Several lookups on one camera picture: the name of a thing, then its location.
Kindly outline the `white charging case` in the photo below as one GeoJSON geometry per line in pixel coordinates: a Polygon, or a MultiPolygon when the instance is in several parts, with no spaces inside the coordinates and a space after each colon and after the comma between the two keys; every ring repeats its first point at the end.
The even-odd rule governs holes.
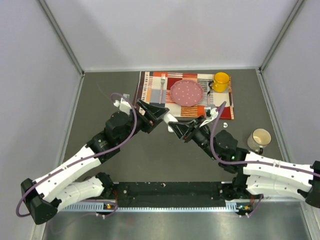
{"type": "Polygon", "coordinates": [[[168,131],[170,132],[170,133],[173,133],[174,132],[174,130],[170,127],[170,126],[168,126],[168,131]]]}

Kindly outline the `white earbud case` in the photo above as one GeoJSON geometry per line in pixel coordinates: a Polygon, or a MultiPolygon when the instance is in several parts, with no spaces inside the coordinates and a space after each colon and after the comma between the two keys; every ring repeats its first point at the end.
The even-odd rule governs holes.
{"type": "Polygon", "coordinates": [[[163,120],[166,124],[168,124],[169,122],[178,122],[178,120],[171,113],[166,113],[163,116],[163,120]]]}

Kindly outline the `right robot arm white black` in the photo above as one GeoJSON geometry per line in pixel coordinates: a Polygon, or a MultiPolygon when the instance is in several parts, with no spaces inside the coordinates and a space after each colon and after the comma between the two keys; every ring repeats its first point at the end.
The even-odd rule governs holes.
{"type": "Polygon", "coordinates": [[[320,163],[312,165],[285,162],[238,147],[238,141],[226,130],[213,134],[203,116],[179,122],[168,114],[164,122],[184,142],[195,142],[221,168],[236,174],[232,183],[239,198],[247,195],[283,196],[320,206],[320,163]]]}

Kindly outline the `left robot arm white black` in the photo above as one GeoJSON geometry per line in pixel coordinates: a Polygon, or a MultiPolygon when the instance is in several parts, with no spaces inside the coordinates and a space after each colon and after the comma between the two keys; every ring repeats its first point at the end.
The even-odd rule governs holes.
{"type": "Polygon", "coordinates": [[[35,224],[46,223],[60,210],[79,201],[98,196],[109,198],[114,191],[109,175],[99,173],[87,181],[75,181],[119,153],[120,147],[138,132],[150,133],[161,122],[177,120],[166,107],[142,100],[137,104],[144,114],[124,99],[115,101],[119,110],[106,121],[103,131],[50,173],[35,180],[27,178],[21,183],[20,203],[25,204],[35,224]]]}

